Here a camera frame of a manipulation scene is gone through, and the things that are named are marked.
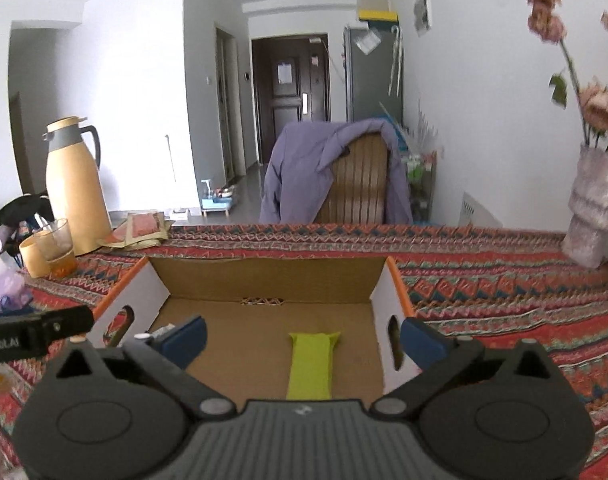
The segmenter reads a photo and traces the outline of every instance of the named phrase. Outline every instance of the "gray refrigerator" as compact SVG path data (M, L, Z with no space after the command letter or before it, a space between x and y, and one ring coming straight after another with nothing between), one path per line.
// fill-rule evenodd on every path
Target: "gray refrigerator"
M384 117L385 113L379 105L381 102L397 122L404 124L403 84L400 85L397 95L397 66L393 89L391 95L388 95L395 35L389 30L377 30L381 43L370 54L365 54L355 42L368 33L368 30L360 28L344 30L347 120L354 122L372 117Z

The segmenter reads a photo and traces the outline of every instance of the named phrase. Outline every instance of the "open cardboard box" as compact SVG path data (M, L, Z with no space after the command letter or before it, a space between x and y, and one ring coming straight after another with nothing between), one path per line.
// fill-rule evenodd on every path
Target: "open cardboard box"
M420 373L399 347L413 315L392 258L182 260L143 258L95 309L97 348L115 316L130 314L121 340L200 315L206 349L187 372L229 397L285 399L289 333L334 333L334 399L365 405Z

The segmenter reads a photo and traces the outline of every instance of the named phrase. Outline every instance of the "purple jacket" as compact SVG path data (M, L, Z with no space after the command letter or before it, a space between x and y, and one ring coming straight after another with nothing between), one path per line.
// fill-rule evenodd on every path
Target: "purple jacket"
M383 119L358 123L290 123L275 142L266 170L260 224L310 224L333 184L332 163L363 134L381 132L388 146L386 224L412 224L406 168L397 134Z

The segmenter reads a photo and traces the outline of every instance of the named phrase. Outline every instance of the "chair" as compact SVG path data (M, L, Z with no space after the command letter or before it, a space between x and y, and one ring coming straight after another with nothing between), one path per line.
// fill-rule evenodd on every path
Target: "chair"
M384 222L388 147L379 133L353 140L331 170L335 181L315 223Z

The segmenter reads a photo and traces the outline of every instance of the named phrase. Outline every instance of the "yellow-green sponge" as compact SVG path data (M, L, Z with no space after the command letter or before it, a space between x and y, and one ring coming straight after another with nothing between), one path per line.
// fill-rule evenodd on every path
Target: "yellow-green sponge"
M340 333L290 336L293 339L293 361L287 400L330 400L333 348Z

